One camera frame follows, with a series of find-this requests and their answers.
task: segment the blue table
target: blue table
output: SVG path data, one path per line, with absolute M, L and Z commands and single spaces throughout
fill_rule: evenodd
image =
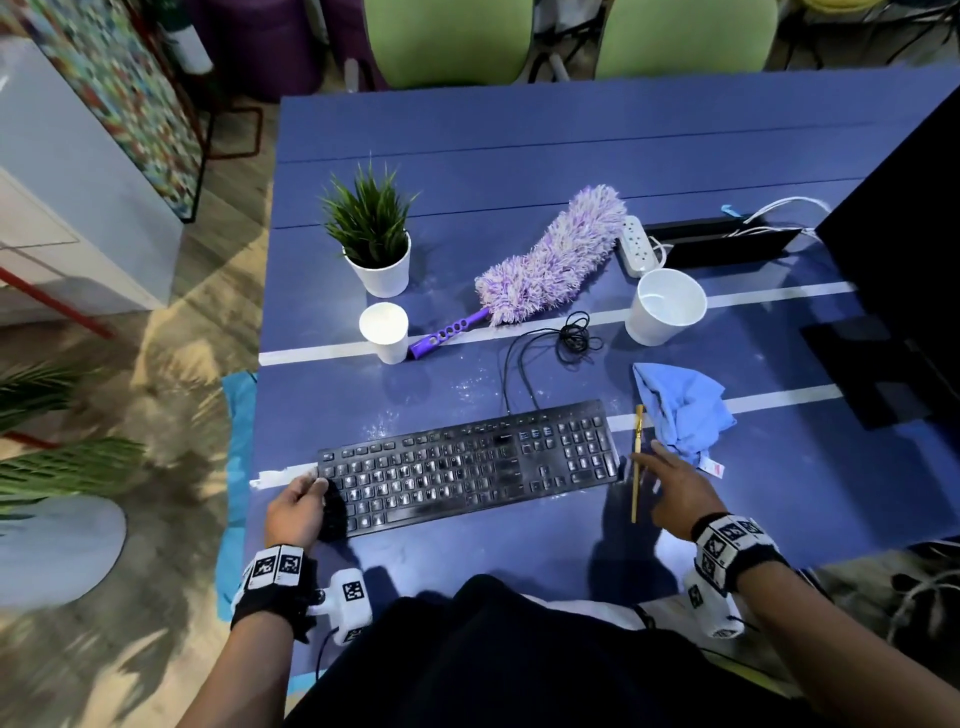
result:
M 947 66 L 284 100 L 253 471 L 315 461 L 321 447 L 504 412 L 499 371 L 510 339 L 489 329 L 417 363 L 388 367 L 370 353 L 356 322 L 375 299 L 317 225 L 331 174 L 349 179 L 372 158 L 398 166 L 400 187 L 420 192 L 409 221 L 411 284 L 394 299 L 418 335 L 475 310 L 473 279 L 527 251 L 588 184 L 611 184 L 648 223 L 787 195 L 837 204 L 958 84 L 960 69 Z M 821 216 L 803 205 L 780 214 L 808 225 Z M 710 311 L 663 347 L 644 349 L 626 335 L 636 282 L 616 258 L 574 305 L 540 316 L 532 326 L 586 310 L 604 341 L 576 372 L 552 353 L 531 354 L 541 405 L 601 399 L 625 453 L 638 404 L 633 362 L 716 378 L 739 420 L 711 451 L 727 467 L 718 491 L 763 523 L 798 567 L 960 530 L 953 433 L 928 423 L 864 431 L 800 335 L 861 312 L 822 245 L 799 242 L 782 260 L 691 275 Z M 512 384 L 512 402 L 523 402 L 518 377 Z M 252 493 L 248 558 L 275 495 Z M 649 525 L 630 526 L 629 501 L 627 487 L 597 487 L 318 545 L 314 555 L 322 583 L 359 564 L 377 604 L 449 595 L 477 572 L 547 599 L 673 594 L 687 552 Z M 298 645 L 295 673 L 312 672 L 315 647 Z

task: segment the black keyboard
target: black keyboard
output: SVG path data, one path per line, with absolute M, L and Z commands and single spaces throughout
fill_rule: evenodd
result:
M 322 541 L 613 483 L 600 400 L 386 437 L 318 457 Z

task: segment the palm plant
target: palm plant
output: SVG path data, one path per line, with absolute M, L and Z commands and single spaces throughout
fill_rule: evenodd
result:
M 0 380 L 0 434 L 44 412 L 65 409 L 80 373 L 35 366 Z M 30 518 L 14 511 L 50 496 L 113 496 L 127 487 L 143 447 L 118 437 L 86 440 L 0 461 L 0 536 L 3 521 Z
M 323 200 L 326 231 L 344 247 L 343 255 L 362 268 L 387 268 L 407 253 L 407 213 L 416 195 L 402 199 L 395 176 L 396 170 L 388 173 L 384 167 L 377 184 L 373 162 L 366 170 L 358 165 L 353 190 L 333 177 L 333 193 Z

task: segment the large white planter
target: large white planter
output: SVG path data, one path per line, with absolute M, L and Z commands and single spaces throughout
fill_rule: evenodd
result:
M 364 288 L 371 296 L 378 299 L 391 299 L 399 296 L 410 282 L 410 249 L 413 242 L 407 232 L 406 254 L 387 268 L 363 268 L 347 258 L 347 263 L 356 271 L 357 277 L 363 281 Z
M 116 563 L 127 522 L 97 496 L 50 497 L 0 522 L 0 609 L 53 607 L 80 598 Z

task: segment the blue cloth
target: blue cloth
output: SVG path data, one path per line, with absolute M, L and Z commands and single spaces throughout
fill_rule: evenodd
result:
M 699 465 L 709 447 L 736 420 L 723 403 L 723 386 L 692 369 L 634 364 L 640 401 L 654 422 L 657 439 L 686 462 Z
M 217 590 L 217 617 L 230 621 L 230 603 L 243 573 L 243 539 L 250 499 L 250 463 L 253 453 L 253 409 L 256 379 L 250 372 L 238 372 L 221 379 L 230 413 L 230 446 L 227 453 L 227 530 L 220 542 L 214 585 Z

